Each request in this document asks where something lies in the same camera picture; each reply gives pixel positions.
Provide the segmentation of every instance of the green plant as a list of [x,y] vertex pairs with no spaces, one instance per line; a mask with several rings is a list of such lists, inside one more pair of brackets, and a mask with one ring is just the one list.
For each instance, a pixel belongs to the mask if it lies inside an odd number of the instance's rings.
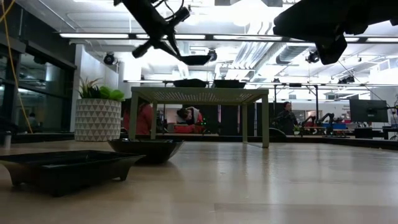
[[300,131],[300,126],[295,125],[295,126],[293,127],[293,131]]
[[104,100],[116,100],[123,101],[124,93],[120,90],[112,90],[107,86],[98,87],[98,81],[100,78],[96,78],[93,81],[83,80],[80,78],[81,85],[79,95],[82,99],[104,99]]

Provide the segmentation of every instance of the person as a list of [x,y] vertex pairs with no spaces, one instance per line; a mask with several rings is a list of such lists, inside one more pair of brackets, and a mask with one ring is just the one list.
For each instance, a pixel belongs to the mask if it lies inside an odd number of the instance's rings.
[[177,124],[186,126],[174,126],[175,133],[200,133],[202,128],[196,124],[203,122],[200,111],[194,107],[181,108],[177,111]]
[[39,124],[36,120],[36,114],[35,113],[30,113],[29,117],[27,118],[29,125],[31,126],[31,128],[37,128],[39,127]]
[[[152,126],[153,109],[150,103],[141,97],[138,98],[136,134],[149,135]],[[131,98],[126,99],[126,109],[123,114],[123,127],[130,130]]]
[[292,104],[288,101],[284,103],[284,110],[281,111],[275,121],[278,123],[278,127],[286,135],[294,134],[294,126],[298,125],[296,116],[292,112]]

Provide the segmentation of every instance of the table leg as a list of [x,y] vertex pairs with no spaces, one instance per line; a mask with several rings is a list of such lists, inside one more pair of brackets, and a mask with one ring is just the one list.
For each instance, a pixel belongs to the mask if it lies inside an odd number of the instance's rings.
[[136,139],[137,130],[137,107],[138,107],[138,95],[137,93],[131,94],[131,106],[130,106],[130,125],[129,125],[129,139]]
[[248,143],[248,105],[242,105],[242,134],[243,143]]
[[262,97],[262,147],[269,147],[269,109],[268,109],[268,95]]
[[156,138],[156,119],[157,119],[157,102],[152,103],[153,114],[152,114],[152,124],[150,127],[150,138]]

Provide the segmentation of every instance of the glass wall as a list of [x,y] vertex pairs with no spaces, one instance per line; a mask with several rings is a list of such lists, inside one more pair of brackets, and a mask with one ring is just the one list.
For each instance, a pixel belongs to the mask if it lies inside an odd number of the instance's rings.
[[[19,88],[26,115],[35,132],[67,131],[62,119],[63,99]],[[16,105],[16,124],[27,129],[20,101]]]
[[39,57],[29,54],[21,55],[20,83],[51,94],[67,95],[72,87],[69,78],[65,70]]
[[21,104],[7,61],[7,57],[0,57],[1,116],[11,118],[21,131],[29,131],[28,122],[35,133],[69,131],[73,71],[54,66],[40,57],[21,55],[19,61],[14,61],[15,65],[19,63],[16,72]]

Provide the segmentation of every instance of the light green table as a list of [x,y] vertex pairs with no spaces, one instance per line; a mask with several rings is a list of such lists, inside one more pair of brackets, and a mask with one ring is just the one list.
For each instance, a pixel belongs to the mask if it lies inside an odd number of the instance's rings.
[[[177,88],[177,87],[131,87],[130,127],[136,127],[138,97],[157,108],[158,104],[233,105],[242,106],[243,142],[248,143],[248,104],[262,100],[262,147],[269,146],[268,90],[231,88]],[[154,110],[153,121],[156,121]],[[156,137],[156,122],[152,122],[150,138]],[[136,138],[136,129],[130,128],[129,138]]]

